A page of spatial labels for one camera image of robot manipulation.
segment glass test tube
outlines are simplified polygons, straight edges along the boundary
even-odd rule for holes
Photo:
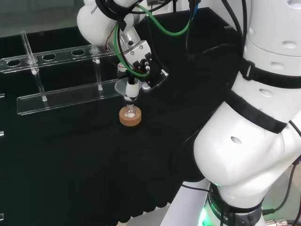
[[[99,48],[96,45],[92,44],[90,52],[92,54],[97,54],[97,53],[99,53]],[[99,59],[99,57],[93,57],[92,60],[94,62],[94,70],[95,70],[95,74],[96,74],[98,90],[101,91],[103,89],[103,83],[102,83],[102,78],[101,78],[101,73],[100,73],[100,59]]]
[[[20,34],[21,34],[21,38],[22,38],[22,42],[23,42],[26,54],[28,56],[27,63],[29,63],[29,65],[31,66],[31,71],[32,71],[32,74],[35,77],[36,84],[37,84],[39,92],[42,96],[42,100],[47,101],[45,91],[44,91],[44,87],[43,87],[43,84],[42,84],[42,81],[41,81],[41,78],[40,78],[40,74],[39,74],[39,68],[37,67],[37,60],[34,58],[34,56],[32,54],[32,49],[31,49],[29,41],[27,39],[26,32],[21,31]]]

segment green cable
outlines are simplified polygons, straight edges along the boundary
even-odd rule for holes
[[[186,27],[183,29],[183,30],[181,30],[180,32],[176,32],[176,33],[173,33],[173,32],[169,32],[169,31],[167,31],[160,23],[159,23],[159,21],[146,9],[146,8],[144,8],[143,6],[141,6],[141,5],[137,5],[136,6],[137,8],[139,8],[139,9],[141,9],[141,10],[143,10],[147,15],[149,15],[150,16],[150,18],[154,21],[154,23],[158,26],[158,28],[160,28],[160,30],[161,31],[163,31],[165,34],[167,34],[167,35],[170,35],[170,36],[179,36],[179,35],[181,35],[181,34],[183,34],[183,33],[185,33],[187,30],[188,30],[188,27],[189,27],[189,23],[190,22],[188,22],[188,24],[186,25]]]
[[[154,21],[154,23],[158,26],[158,28],[160,28],[161,31],[163,31],[165,34],[170,35],[170,36],[179,36],[183,33],[185,33],[188,30],[189,27],[189,23],[186,25],[186,27],[179,31],[179,32],[169,32],[167,31],[160,23],[159,21],[143,6],[137,5],[136,7],[138,7],[139,9],[143,10],[148,16],[150,16],[150,18]],[[114,48],[115,48],[115,52],[117,54],[118,59],[120,60],[120,62],[128,69],[129,72],[131,72],[133,75],[136,75],[138,78],[145,78],[147,77],[149,74],[140,74],[135,72],[132,68],[130,68],[126,62],[124,61],[124,59],[122,58],[121,54],[119,53],[119,49],[117,47],[117,31],[118,31],[118,23],[116,23],[115,28],[114,28]]]

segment black table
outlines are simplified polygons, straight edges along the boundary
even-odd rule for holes
[[[187,12],[158,16],[170,31],[183,28]],[[119,123],[122,97],[32,115],[16,114],[16,98],[37,93],[30,71],[0,74],[0,226],[114,226],[171,202],[182,181],[203,178],[193,158],[193,138],[223,101],[238,71],[233,29],[208,8],[200,9],[189,36],[196,54],[189,62],[186,35],[168,37],[153,23],[154,46],[170,68],[168,80],[141,93],[138,128]],[[149,41],[146,21],[136,26]],[[29,34],[33,52],[88,44],[77,27]],[[24,54],[18,36],[0,39],[0,58]],[[102,61],[104,80],[116,68]],[[96,82],[91,61],[41,68],[45,90]]]

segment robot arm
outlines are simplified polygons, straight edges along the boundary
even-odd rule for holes
[[[136,0],[111,1],[126,8],[136,3]],[[245,67],[241,67],[230,91],[232,98],[222,103],[194,144],[200,171],[217,186],[220,197],[233,209],[245,210],[237,213],[247,218],[252,216],[246,211],[259,207],[270,186],[301,154],[299,135],[291,125],[286,125],[292,118],[301,122],[301,113],[296,115],[301,109],[298,4],[286,0],[252,0],[244,48]],[[124,17],[126,26],[118,37],[119,51],[124,52],[133,67],[148,66],[148,72],[152,73],[151,49],[133,28],[143,18],[144,15],[136,14]],[[85,0],[78,15],[80,32],[95,45],[105,45],[115,23],[93,0]],[[162,69],[160,75],[168,74]],[[126,101],[134,101],[138,96],[137,84],[127,83]],[[158,80],[147,81],[148,84],[155,87]],[[219,225],[221,219],[211,210],[207,212],[211,213],[213,225]],[[255,225],[265,225],[263,217]]]
[[[109,2],[108,9],[112,6],[118,11],[118,7],[128,9],[137,3],[137,0],[96,0],[96,2],[95,0],[85,0],[85,6],[78,14],[78,28],[87,41],[100,46],[108,44],[116,55],[118,52],[124,54],[124,60],[132,69],[145,74],[143,78],[132,78],[127,82],[125,100],[130,104],[137,99],[141,87],[145,92],[148,92],[165,80],[168,73],[156,61],[156,58],[152,56],[147,41],[141,40],[134,28],[134,25],[144,19],[145,14],[129,13],[124,18],[114,18],[118,20],[119,26],[124,26],[121,28],[122,31],[120,31],[120,36],[118,37],[121,49],[115,48],[112,32],[116,20],[110,18],[110,12],[104,11],[101,5],[105,5],[107,2]],[[146,7],[146,4],[147,2],[145,0],[140,2],[141,6]],[[139,8],[132,10],[142,12]]]

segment acrylic test tube rack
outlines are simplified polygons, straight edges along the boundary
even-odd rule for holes
[[[100,58],[113,56],[114,53],[105,51],[103,47],[87,45],[74,48],[32,53],[26,32],[21,31],[21,38],[26,55],[3,58],[0,60],[0,72],[16,73],[31,70],[39,93],[17,98],[17,114],[25,115],[91,102],[99,99],[118,96],[115,90],[117,80],[102,82],[100,73]],[[40,79],[39,68],[92,59],[96,75],[96,83],[45,92]]]

